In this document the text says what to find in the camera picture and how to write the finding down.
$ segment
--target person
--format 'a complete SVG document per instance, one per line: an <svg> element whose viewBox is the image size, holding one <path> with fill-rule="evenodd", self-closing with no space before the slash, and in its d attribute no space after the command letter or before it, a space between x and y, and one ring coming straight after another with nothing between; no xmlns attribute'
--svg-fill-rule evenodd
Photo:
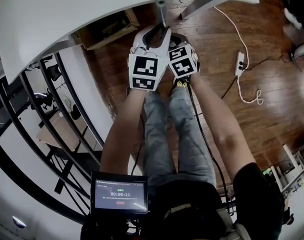
<svg viewBox="0 0 304 240"><path fill-rule="evenodd" d="M142 239L223 237L226 227L217 213L223 204L216 190L213 163L192 111L188 84L233 182L237 222L252 240L277 239L283 222L281 193L264 178L231 110L198 73L175 79L168 109L157 92L132 89L106 138L100 171L128 174L144 107L143 173L150 212L141 226ZM168 113L179 136L178 172L167 143Z"/></svg>

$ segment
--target window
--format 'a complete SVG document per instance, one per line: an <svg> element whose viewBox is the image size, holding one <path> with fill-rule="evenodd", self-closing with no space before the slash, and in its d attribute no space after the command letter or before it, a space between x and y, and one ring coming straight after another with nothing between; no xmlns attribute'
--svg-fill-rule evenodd
<svg viewBox="0 0 304 240"><path fill-rule="evenodd" d="M17 116L19 116L25 109L30 105L28 96L20 78L17 78L13 83L8 84L5 77L1 79L3 88L7 95L12 108L14 109ZM3 107L3 104L0 99L0 136L12 123L9 114L6 109Z"/></svg>

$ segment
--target display screen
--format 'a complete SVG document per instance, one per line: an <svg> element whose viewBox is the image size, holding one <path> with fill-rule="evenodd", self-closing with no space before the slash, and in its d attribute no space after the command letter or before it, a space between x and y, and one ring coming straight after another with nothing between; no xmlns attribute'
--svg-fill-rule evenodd
<svg viewBox="0 0 304 240"><path fill-rule="evenodd" d="M144 184L96 180L95 208L147 212Z"/></svg>

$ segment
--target jeans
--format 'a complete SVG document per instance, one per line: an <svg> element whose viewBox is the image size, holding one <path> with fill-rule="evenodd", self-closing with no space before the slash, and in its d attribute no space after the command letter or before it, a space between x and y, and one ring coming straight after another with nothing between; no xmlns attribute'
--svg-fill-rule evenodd
<svg viewBox="0 0 304 240"><path fill-rule="evenodd" d="M151 197L155 196L157 187L177 180L207 182L215 188L217 186L212 160L192 109L187 89L175 87L168 110L179 136L176 172L167 142L168 110L157 92L151 91L146 95L143 174L147 176Z"/></svg>

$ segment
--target floor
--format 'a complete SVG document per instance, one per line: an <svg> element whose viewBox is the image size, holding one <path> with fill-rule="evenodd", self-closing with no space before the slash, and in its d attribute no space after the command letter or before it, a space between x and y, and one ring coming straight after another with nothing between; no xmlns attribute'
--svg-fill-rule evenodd
<svg viewBox="0 0 304 240"><path fill-rule="evenodd" d="M213 8L190 19L179 20L185 6L187 3L172 0L168 4L167 22L173 32L187 36L200 59L200 74L222 96L234 80L237 53L245 53L245 48L233 25ZM292 44L283 31L289 24L283 14L283 4L281 0L260 0L260 4L228 1L218 8L237 25L248 47L249 69L266 58L270 59L246 71L240 81L246 100L252 100L257 90L262 90L262 105L243 103L236 83L223 100L235 114L258 166L262 170L271 165L286 166L283 144L288 144L294 152L304 136L304 57L299 58L296 64L288 62L287 52ZM134 12L141 24L139 29L156 22L151 4L136 7ZM113 116L118 114L126 99L129 85L127 57L135 34L130 33L101 49L86 52L97 86ZM167 71L159 86L164 97L171 92L172 80L172 73ZM198 101L195 103L200 111ZM225 181L230 184L203 116L200 120ZM141 142L141 131L140 126L134 154ZM168 126L168 142L177 163L178 136L171 125ZM218 186L221 186L218 171L216 178Z"/></svg>

